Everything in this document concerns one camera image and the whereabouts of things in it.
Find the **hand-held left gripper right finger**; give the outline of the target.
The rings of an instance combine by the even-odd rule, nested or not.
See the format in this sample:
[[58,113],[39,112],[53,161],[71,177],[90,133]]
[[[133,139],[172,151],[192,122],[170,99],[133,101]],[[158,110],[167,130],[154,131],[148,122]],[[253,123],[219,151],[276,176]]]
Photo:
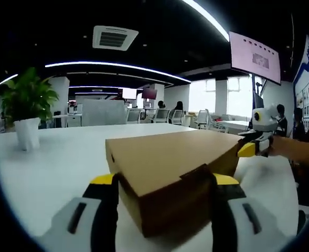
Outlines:
[[246,196],[231,176],[211,174],[213,251],[281,251],[296,236],[299,208],[279,210]]

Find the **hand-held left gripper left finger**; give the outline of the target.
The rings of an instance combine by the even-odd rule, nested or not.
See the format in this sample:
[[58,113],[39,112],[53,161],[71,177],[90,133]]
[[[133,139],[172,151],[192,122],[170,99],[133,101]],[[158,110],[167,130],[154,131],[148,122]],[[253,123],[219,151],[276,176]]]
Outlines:
[[116,251],[119,179],[94,178],[81,197],[70,200],[42,236],[45,251]]

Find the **person's right hand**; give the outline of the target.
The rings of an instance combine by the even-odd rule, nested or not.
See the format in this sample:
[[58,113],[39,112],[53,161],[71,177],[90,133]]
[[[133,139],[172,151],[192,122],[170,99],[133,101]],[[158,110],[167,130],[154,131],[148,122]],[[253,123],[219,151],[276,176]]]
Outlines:
[[278,156],[283,154],[283,148],[286,138],[273,135],[269,137],[268,155]]

